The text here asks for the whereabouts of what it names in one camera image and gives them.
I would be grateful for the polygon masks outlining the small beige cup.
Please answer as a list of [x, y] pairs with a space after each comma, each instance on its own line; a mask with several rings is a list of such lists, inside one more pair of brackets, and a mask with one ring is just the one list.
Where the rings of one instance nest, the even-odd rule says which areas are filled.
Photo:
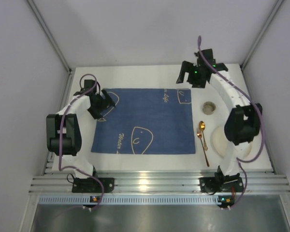
[[207, 101], [203, 104], [202, 111], [205, 115], [212, 115], [215, 110], [216, 110], [216, 105], [213, 102]]

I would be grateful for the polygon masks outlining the blue cloth placemat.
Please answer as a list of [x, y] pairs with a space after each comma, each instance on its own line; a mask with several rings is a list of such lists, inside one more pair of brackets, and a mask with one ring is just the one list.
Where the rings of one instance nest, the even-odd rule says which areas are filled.
[[113, 88], [97, 120], [93, 153], [189, 155], [196, 151], [190, 89]]

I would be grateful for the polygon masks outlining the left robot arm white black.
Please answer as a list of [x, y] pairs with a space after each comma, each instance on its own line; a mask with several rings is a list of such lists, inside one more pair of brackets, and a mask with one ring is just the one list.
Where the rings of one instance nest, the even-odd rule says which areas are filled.
[[88, 112], [94, 120], [103, 118], [103, 111], [116, 104], [102, 89], [97, 78], [80, 81], [80, 90], [72, 100], [55, 114], [46, 117], [46, 143], [48, 151], [58, 156], [58, 170], [73, 169], [80, 179], [97, 178], [95, 167], [78, 155], [82, 147], [82, 135], [78, 119]]

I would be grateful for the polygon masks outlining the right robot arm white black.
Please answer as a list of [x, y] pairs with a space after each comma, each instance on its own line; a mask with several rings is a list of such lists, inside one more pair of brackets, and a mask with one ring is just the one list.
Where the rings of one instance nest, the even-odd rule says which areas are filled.
[[243, 159], [251, 142], [259, 135], [262, 107], [251, 103], [244, 92], [236, 89], [229, 69], [224, 63], [217, 63], [212, 49], [195, 53], [196, 63], [183, 61], [177, 83], [187, 82], [193, 88], [205, 88], [210, 84], [225, 103], [229, 116], [223, 127], [227, 140], [226, 152], [217, 172], [223, 176], [234, 176], [239, 173], [238, 161]]

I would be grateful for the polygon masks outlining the copper spoon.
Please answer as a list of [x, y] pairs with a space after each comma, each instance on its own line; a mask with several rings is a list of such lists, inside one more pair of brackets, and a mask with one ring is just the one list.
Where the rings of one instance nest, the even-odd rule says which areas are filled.
[[[204, 136], [205, 123], [203, 121], [200, 121], [199, 122], [199, 128], [202, 130], [202, 132], [203, 132], [203, 139], [205, 140], [205, 136]], [[204, 157], [205, 157], [206, 165], [207, 165], [207, 167], [210, 167], [209, 160], [208, 160], [206, 151], [204, 149], [203, 149], [203, 152], [204, 152]]]

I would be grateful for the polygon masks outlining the copper fork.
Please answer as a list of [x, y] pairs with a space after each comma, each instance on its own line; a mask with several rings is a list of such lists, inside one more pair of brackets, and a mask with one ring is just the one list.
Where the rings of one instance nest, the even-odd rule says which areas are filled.
[[206, 141], [203, 139], [203, 132], [202, 132], [202, 130], [200, 128], [197, 129], [197, 136], [201, 140], [201, 144], [203, 146], [203, 149], [205, 151], [207, 151], [208, 150], [208, 147], [206, 145]]

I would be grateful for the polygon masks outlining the white paper plate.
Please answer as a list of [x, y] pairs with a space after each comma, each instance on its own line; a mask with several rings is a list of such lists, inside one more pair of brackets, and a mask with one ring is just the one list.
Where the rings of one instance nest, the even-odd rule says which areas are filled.
[[[224, 133], [224, 127], [223, 126], [217, 127], [212, 133], [211, 143], [216, 153], [222, 158], [224, 158], [226, 155], [228, 142], [229, 141], [227, 140]], [[252, 150], [252, 145], [253, 142], [246, 143], [243, 149], [244, 153], [243, 158], [247, 157], [250, 154]]]

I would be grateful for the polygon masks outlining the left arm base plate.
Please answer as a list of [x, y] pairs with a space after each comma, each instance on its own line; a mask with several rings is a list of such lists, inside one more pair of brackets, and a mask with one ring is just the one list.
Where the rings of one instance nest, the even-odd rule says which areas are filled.
[[[104, 193], [110, 193], [114, 190], [115, 179], [110, 177], [98, 178], [104, 187]], [[92, 179], [76, 178], [73, 181], [72, 193], [102, 193], [101, 184]]]

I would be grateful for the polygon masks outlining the aluminium frame rail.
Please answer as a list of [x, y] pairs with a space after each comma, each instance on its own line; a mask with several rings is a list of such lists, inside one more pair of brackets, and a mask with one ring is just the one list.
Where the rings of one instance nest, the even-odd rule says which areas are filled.
[[[30, 194], [68, 194], [72, 184], [66, 179], [68, 172], [48, 172], [35, 176], [29, 188]], [[115, 180], [113, 194], [200, 194], [199, 178], [212, 177], [213, 172], [198, 171], [131, 171], [99, 172], [99, 177]], [[273, 172], [248, 172], [247, 195], [290, 194], [287, 177]]]

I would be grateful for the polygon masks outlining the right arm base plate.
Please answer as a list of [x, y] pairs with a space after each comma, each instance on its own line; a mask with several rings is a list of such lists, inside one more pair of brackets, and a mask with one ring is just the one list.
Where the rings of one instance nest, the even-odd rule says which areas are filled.
[[199, 179], [200, 188], [202, 193], [214, 195], [221, 192], [242, 192], [244, 184], [242, 178], [229, 180], [226, 182], [219, 182], [214, 177], [202, 177]]

